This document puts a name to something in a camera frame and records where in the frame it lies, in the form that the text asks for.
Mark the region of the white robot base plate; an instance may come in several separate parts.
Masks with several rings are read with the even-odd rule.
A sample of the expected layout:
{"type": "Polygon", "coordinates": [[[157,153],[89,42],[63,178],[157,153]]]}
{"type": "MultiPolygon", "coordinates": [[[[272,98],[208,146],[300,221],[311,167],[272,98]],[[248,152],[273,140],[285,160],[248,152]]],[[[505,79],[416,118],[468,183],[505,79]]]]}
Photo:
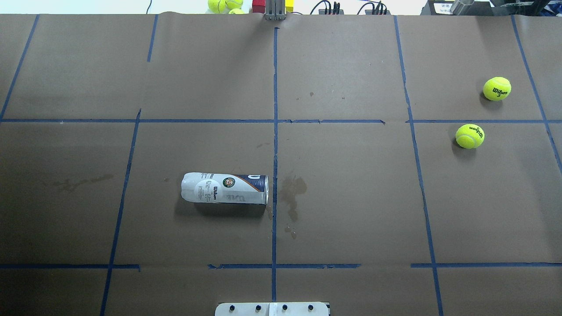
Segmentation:
{"type": "Polygon", "coordinates": [[[327,302],[232,302],[220,303],[216,316],[330,316],[327,302]]]}

